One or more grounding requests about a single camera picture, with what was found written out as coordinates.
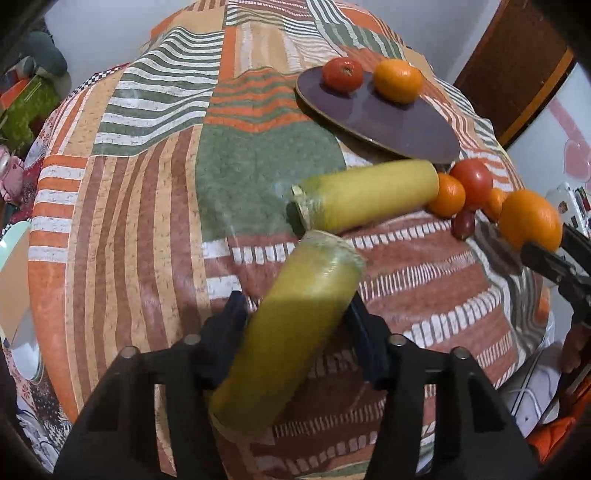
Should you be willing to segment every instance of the orange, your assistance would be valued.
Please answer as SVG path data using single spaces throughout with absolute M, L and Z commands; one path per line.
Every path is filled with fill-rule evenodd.
M 423 74 L 407 61 L 384 60 L 374 71 L 374 86 L 391 102 L 411 103 L 421 92 Z
M 503 209 L 503 202 L 507 198 L 508 193 L 501 189 L 494 188 L 491 190 L 491 195 L 488 197 L 488 202 L 482 208 L 484 214 L 491 222 L 499 221 L 501 210 Z
M 498 227 L 501 235 L 518 252 L 526 242 L 536 242 L 554 252 L 562 241 L 562 221 L 558 212 L 531 190 L 517 190 L 507 196 Z
M 447 173 L 438 173 L 439 192 L 428 209 L 435 215 L 451 218 L 459 212 L 466 202 L 466 190 L 459 180 Z

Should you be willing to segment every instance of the brown tray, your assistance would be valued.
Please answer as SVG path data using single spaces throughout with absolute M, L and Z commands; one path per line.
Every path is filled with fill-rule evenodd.
M 316 113 L 346 132 L 396 155 L 450 164 L 460 154 L 460 143 L 447 121 L 425 100 L 410 105 L 391 103 L 375 90 L 372 74 L 351 95 L 340 95 L 322 85 L 322 67 L 302 72 L 295 91 Z

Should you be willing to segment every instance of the stuffed toy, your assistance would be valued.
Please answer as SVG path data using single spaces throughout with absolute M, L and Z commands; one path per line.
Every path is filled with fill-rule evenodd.
M 17 206 L 21 203 L 23 173 L 22 160 L 0 145 L 0 195 L 5 202 Z

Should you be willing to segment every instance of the tablecloth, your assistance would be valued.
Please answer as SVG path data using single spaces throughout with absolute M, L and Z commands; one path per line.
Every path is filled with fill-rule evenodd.
M 89 82 L 46 124 L 30 293 L 70 419 L 123 346 L 161 349 L 198 332 L 232 290 L 256 310 L 298 240 L 292 184 L 390 159 L 297 100 L 297 75 L 337 56 L 367 71 L 385 57 L 420 68 L 422 97 L 458 136 L 458 161 L 481 158 L 496 187 L 522 188 L 491 123 L 371 13 L 332 0 L 187 7 L 152 30 L 138 60 Z M 496 387 L 541 341 L 541 280 L 480 213 L 466 242 L 422 211 L 345 238 L 367 260 L 359 292 L 371 313 L 421 347 L 467 347 Z M 425 445 L 435 393 L 426 386 Z M 267 435 L 250 445 L 220 437 L 220 452 L 235 479 L 362 471 L 384 402 L 339 329 Z M 162 416 L 157 430 L 169 471 Z

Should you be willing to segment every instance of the cherry tomato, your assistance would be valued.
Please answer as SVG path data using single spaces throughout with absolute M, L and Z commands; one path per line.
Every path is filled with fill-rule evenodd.
M 483 162 L 476 158 L 459 161 L 449 174 L 464 186 L 466 208 L 478 210 L 486 205 L 492 191 L 492 174 Z
M 322 67 L 322 82 L 335 92 L 352 93 L 363 83 L 363 67 L 348 57 L 329 60 Z

